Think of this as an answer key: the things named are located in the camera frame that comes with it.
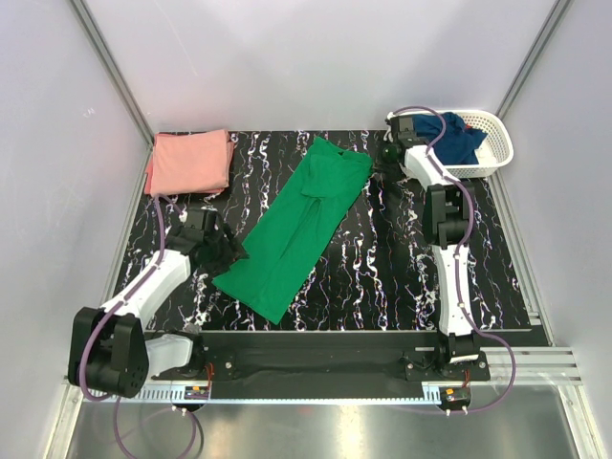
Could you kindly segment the green t shirt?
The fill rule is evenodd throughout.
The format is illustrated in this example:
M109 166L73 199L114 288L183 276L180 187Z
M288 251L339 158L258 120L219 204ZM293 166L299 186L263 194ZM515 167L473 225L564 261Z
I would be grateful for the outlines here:
M316 137L213 285L277 324L372 173L373 159Z

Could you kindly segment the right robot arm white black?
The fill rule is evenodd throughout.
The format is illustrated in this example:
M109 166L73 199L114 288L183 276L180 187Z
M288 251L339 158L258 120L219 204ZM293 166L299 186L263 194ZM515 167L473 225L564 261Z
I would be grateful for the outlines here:
M420 140L414 117L429 113L441 123L434 139ZM474 224L472 191L437 158L434 146L446 134L444 117L429 108L408 106L388 113L382 157L400 165L404 175L426 192L422 230L431 246L440 288L438 344L431 367L439 376L455 379L479 358L479 340L470 310L469 241Z

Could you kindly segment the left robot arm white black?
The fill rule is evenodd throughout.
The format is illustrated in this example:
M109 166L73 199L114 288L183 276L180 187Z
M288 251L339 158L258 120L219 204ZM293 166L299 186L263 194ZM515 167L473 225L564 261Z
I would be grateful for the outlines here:
M194 272L215 277L247 253L215 209L191 208L170 229L146 267L115 297L83 307L73 320L67 377L91 402L133 398L145 383L176 370L188 379L206 369L196 332L170 331L149 339L147 323Z

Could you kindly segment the blue t shirt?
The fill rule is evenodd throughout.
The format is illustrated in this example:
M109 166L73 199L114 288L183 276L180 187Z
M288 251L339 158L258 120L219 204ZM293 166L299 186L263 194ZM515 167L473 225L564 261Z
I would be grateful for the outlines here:
M433 145L438 160L443 165L478 164L476 150L487 138L487 133L474 127L471 134L466 133L466 123L455 113L445 112L441 117L445 121L446 130L444 136ZM442 122L435 115L418 114L412 120L419 138L433 142L442 132Z

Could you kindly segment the folded pink t shirt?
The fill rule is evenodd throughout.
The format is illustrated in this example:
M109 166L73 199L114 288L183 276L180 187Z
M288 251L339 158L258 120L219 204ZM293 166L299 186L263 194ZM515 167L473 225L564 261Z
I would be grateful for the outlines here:
M145 170L144 193L222 192L230 184L233 148L227 130L188 135L158 133Z

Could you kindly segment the white perforated plastic basket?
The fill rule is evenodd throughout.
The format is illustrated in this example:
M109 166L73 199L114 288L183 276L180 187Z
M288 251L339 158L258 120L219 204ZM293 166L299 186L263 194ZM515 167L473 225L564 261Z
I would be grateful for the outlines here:
M475 165L444 165L454 176L462 179L484 178L493 174L499 167L509 164L514 157L514 147L510 135L496 115L478 109L449 109L440 114L452 112L461 117L465 123L487 133L487 138L476 150L478 164ZM385 117L387 130L384 139L389 143L400 144L404 149L413 146L425 146L426 139L419 138L413 126L414 115L434 115L423 108L405 108L395 113L389 112ZM442 131L445 132L445 121L442 121Z

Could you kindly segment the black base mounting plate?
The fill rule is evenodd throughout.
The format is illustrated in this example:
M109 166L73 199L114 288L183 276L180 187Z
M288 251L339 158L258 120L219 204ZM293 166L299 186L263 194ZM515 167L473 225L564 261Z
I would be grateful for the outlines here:
M422 383L490 380L484 355L442 367L432 331L200 333L212 399L262 403L407 399Z

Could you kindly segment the black marble pattern mat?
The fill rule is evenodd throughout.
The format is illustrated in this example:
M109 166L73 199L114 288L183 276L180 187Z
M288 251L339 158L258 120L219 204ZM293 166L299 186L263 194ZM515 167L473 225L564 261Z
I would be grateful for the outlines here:
M173 196L155 207L141 195L111 284L121 291L159 246L159 227L180 210L219 210L232 232L247 235L317 138L315 131L234 131L230 184L222 193ZM487 181L473 181L475 224L468 261L474 322L513 346L548 340L521 285ZM151 331L416 332L431 335L440 309L434 256L421 225L425 193L391 170L374 174L346 213L278 324L224 295L203 271L174 290L149 321Z

